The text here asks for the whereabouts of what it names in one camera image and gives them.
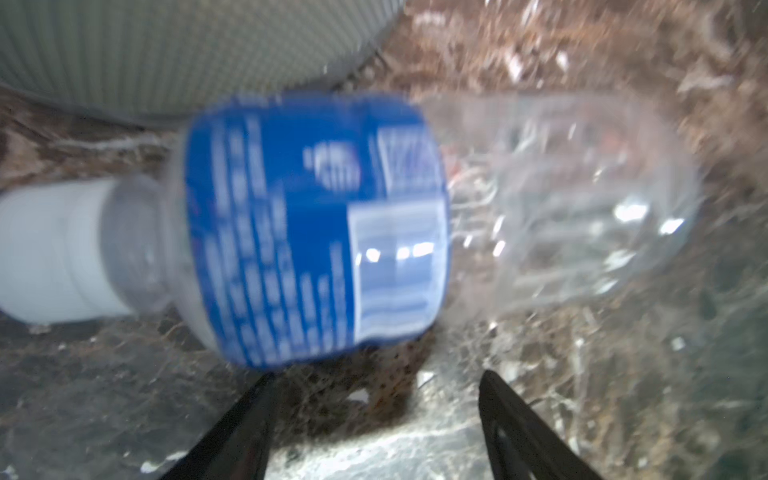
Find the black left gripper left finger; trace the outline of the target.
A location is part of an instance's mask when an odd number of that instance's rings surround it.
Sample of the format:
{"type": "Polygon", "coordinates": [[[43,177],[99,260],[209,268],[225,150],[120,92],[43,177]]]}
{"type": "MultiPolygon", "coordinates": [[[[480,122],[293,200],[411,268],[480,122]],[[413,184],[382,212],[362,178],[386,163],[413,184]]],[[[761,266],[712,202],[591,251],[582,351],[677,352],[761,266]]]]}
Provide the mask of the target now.
{"type": "Polygon", "coordinates": [[[262,376],[162,480],[263,479],[278,400],[276,376],[262,376]]]}

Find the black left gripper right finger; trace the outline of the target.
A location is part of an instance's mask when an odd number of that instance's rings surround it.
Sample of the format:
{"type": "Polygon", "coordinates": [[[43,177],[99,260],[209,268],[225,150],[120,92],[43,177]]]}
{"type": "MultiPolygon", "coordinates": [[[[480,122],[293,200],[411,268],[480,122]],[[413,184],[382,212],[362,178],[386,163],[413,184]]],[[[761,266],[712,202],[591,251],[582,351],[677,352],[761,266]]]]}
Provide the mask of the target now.
{"type": "Polygon", "coordinates": [[[602,479],[492,370],[483,372],[478,409],[495,479],[602,479]]]}

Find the Pocari bottle blue label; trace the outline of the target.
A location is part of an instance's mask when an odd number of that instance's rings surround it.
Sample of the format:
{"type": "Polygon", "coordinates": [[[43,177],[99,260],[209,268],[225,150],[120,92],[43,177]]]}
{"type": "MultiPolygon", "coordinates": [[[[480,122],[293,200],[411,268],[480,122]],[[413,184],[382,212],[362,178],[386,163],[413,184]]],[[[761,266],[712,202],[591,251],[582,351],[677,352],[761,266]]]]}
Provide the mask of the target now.
{"type": "Polygon", "coordinates": [[[499,313],[605,295],[680,250],[699,199],[674,129],[610,94],[236,100],[160,179],[3,194],[1,310],[173,306],[227,361],[274,369],[419,336],[450,291],[499,313]]]}

